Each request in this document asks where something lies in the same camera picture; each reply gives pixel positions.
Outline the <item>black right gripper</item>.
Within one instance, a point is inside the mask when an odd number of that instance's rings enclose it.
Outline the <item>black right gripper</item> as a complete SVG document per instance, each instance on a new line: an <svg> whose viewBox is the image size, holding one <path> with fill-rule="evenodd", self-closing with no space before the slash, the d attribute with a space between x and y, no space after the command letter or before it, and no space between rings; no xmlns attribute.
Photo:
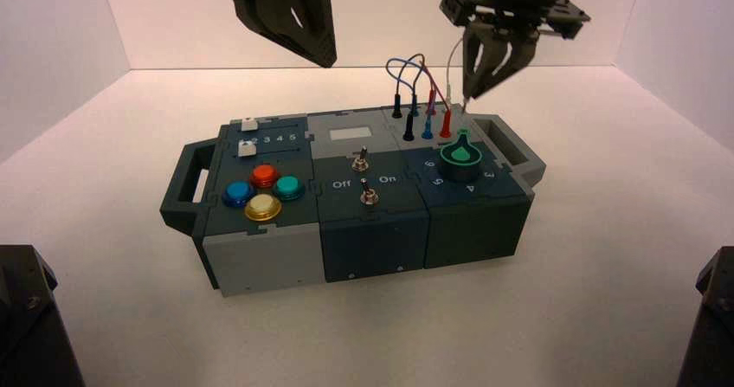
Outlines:
<svg viewBox="0 0 734 387"><path fill-rule="evenodd" d="M479 14L483 23L469 23L463 33L463 97L478 99L533 60L538 31L528 35L493 38L494 27L534 30L545 25L547 34L574 39L591 17L570 0L470 0L487 8Z"/></svg>

